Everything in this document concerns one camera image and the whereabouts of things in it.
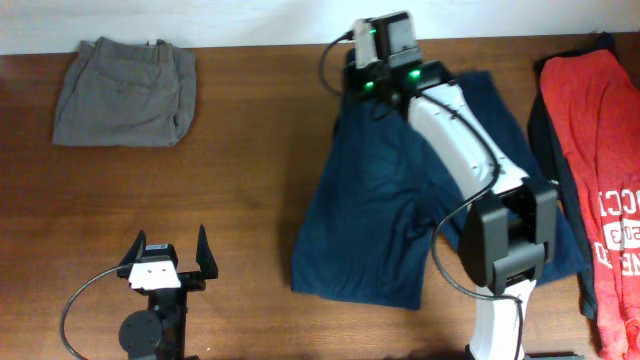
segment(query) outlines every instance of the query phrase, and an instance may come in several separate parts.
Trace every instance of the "blue t-shirt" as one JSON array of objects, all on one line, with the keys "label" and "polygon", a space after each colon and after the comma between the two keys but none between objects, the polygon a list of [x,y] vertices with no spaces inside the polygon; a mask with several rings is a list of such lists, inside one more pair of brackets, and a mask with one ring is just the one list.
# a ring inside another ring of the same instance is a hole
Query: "blue t-shirt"
[{"label": "blue t-shirt", "polygon": [[[457,81],[502,151],[529,176],[541,176],[489,73]],[[431,231],[463,199],[427,141],[395,112],[373,121],[372,106],[349,93],[342,99],[331,153],[294,250],[291,287],[328,299],[419,309]],[[374,112],[386,111],[380,106]],[[443,229],[454,248],[465,219],[463,211]],[[555,246],[538,284],[590,266],[559,210]]]}]

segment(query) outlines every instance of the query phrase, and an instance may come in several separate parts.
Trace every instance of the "brown wooden surface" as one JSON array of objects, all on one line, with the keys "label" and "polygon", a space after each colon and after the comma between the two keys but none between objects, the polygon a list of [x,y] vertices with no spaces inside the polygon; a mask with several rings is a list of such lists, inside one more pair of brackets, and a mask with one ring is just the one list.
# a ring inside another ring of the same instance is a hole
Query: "brown wooden surface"
[{"label": "brown wooden surface", "polygon": [[[534,59],[593,36],[424,41],[427,59],[454,72],[490,70],[521,124],[535,95]],[[640,37],[618,36],[640,77]],[[346,47],[327,69],[336,83]],[[294,294],[289,258],[320,179],[338,101],[320,86],[321,46],[198,49],[196,118],[173,148],[64,148],[50,144],[70,54],[0,57],[0,358],[69,358],[60,311],[88,278],[116,264],[139,229],[173,243],[196,268],[204,224],[220,279],[189,296],[187,354],[202,359],[394,358],[459,350],[474,302],[445,284],[431,259],[422,310]],[[464,272],[443,246],[445,264]],[[595,356],[575,277],[533,293],[528,352]],[[70,341],[90,359],[124,358],[117,332],[146,299],[115,276],[74,305]]]}]

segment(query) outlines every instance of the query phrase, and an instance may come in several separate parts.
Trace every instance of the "gray pants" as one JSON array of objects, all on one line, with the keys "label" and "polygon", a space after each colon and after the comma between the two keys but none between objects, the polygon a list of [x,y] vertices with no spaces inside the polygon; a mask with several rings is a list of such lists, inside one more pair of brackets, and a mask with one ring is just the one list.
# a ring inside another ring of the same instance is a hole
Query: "gray pants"
[{"label": "gray pants", "polygon": [[168,43],[83,42],[64,79],[53,143],[173,146],[195,110],[195,55]]}]

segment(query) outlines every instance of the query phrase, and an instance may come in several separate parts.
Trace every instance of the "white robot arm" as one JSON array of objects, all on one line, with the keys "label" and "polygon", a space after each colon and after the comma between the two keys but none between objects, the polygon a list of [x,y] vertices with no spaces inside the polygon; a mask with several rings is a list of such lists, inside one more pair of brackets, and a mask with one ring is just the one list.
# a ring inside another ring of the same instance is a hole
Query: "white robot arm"
[{"label": "white robot arm", "polygon": [[464,198],[493,184],[469,206],[458,250],[477,285],[475,294],[463,292],[484,297],[477,300],[466,356],[523,359],[518,344],[526,305],[543,264],[553,258],[555,190],[546,180],[529,178],[500,150],[444,66],[422,63],[408,13],[359,19],[353,32],[343,35],[350,38],[355,61],[347,66],[346,83],[354,95],[398,111],[436,151]]}]

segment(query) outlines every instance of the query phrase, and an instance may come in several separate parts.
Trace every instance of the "black cable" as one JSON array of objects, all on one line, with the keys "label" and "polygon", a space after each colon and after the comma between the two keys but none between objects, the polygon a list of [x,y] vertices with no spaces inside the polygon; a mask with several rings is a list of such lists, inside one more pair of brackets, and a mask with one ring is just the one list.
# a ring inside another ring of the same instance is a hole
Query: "black cable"
[{"label": "black cable", "polygon": [[329,54],[329,50],[331,50],[331,48],[336,46],[336,44],[339,43],[340,41],[351,40],[352,38],[353,38],[353,31],[347,31],[346,33],[342,34],[342,36],[340,36],[339,38],[333,40],[322,52],[322,56],[320,56],[320,62],[318,63],[318,77],[320,78],[320,83],[322,83],[322,86],[324,86],[324,88],[327,89],[328,92],[336,96],[342,96],[342,92],[334,89],[331,85],[329,85],[329,83],[327,82],[327,79],[324,78],[324,62],[327,59],[327,54]]},{"label": "black cable", "polygon": [[69,301],[67,302],[67,305],[64,307],[64,310],[62,310],[62,317],[60,318],[60,337],[62,338],[62,343],[64,344],[64,347],[67,348],[67,350],[69,350],[69,352],[71,353],[71,355],[73,355],[76,359],[80,359],[80,360],[87,360],[86,357],[80,355],[76,349],[73,348],[73,346],[71,346],[71,344],[69,344],[69,340],[67,340],[67,335],[64,332],[64,322],[67,319],[67,314],[69,314],[69,309],[71,309],[71,305],[73,305],[73,302],[76,300],[76,298],[78,297],[78,295],[80,295],[80,293],[82,293],[87,287],[89,287],[89,285],[93,284],[95,281],[99,280],[102,277],[105,277],[109,274],[111,274],[112,272],[118,271],[120,269],[124,269],[127,267],[130,267],[130,264],[127,265],[119,265],[116,267],[113,267],[107,271],[102,272],[99,275],[96,275],[93,279],[87,281],[84,285],[82,285],[80,287],[80,289],[78,289],[78,291],[76,291],[75,294],[73,294],[73,296],[69,299]]},{"label": "black cable", "polygon": [[515,302],[516,308],[517,308],[517,311],[518,311],[518,320],[519,320],[518,341],[517,341],[517,344],[516,344],[516,355],[515,355],[515,360],[518,360],[518,358],[520,356],[520,346],[522,345],[522,333],[523,333],[523,329],[524,329],[524,319],[522,318],[522,300],[520,300],[519,298],[517,298],[515,296],[511,296],[511,295],[495,296],[495,295],[479,294],[477,292],[471,291],[471,290],[465,288],[464,286],[460,285],[458,282],[456,282],[451,277],[451,275],[449,275],[447,270],[444,268],[444,266],[440,262],[440,259],[438,258],[437,248],[436,248],[436,240],[437,240],[438,235],[440,234],[444,224],[446,224],[447,221],[451,220],[451,218],[454,217],[462,209],[464,209],[467,206],[469,206],[469,204],[473,203],[474,201],[478,200],[479,198],[484,196],[486,193],[491,191],[493,186],[498,181],[498,178],[500,177],[500,171],[501,171],[500,163],[498,162],[498,158],[494,154],[493,150],[491,150],[491,147],[489,146],[489,144],[487,144],[486,140],[478,133],[478,131],[473,126],[471,126],[471,124],[467,121],[467,119],[465,119],[462,115],[458,114],[457,111],[451,109],[447,105],[443,104],[442,102],[432,98],[431,96],[429,96],[429,95],[427,95],[427,94],[425,94],[423,92],[420,93],[420,96],[425,98],[427,101],[429,101],[429,102],[437,105],[438,107],[442,108],[446,112],[450,113],[453,117],[459,119],[462,122],[462,124],[464,124],[464,126],[467,129],[469,129],[469,131],[471,131],[471,133],[476,137],[478,142],[480,142],[480,144],[482,145],[484,150],[487,152],[487,154],[491,158],[491,162],[493,163],[493,171],[492,171],[492,174],[491,174],[492,175],[491,181],[489,181],[489,183],[484,188],[482,188],[482,190],[480,190],[477,193],[475,193],[472,196],[470,196],[468,199],[463,201],[462,204],[460,204],[457,208],[455,208],[447,216],[445,216],[444,219],[442,219],[440,221],[440,223],[438,223],[436,228],[433,230],[433,233],[431,234],[431,256],[433,257],[433,261],[435,262],[436,267],[438,268],[438,271],[440,272],[442,277],[449,284],[451,284],[451,286],[453,286],[454,289],[460,291],[461,293],[463,293],[463,294],[465,294],[465,295],[467,295],[469,297],[472,297],[474,299],[479,299],[479,300],[486,300],[486,301],[511,300],[511,301]]}]

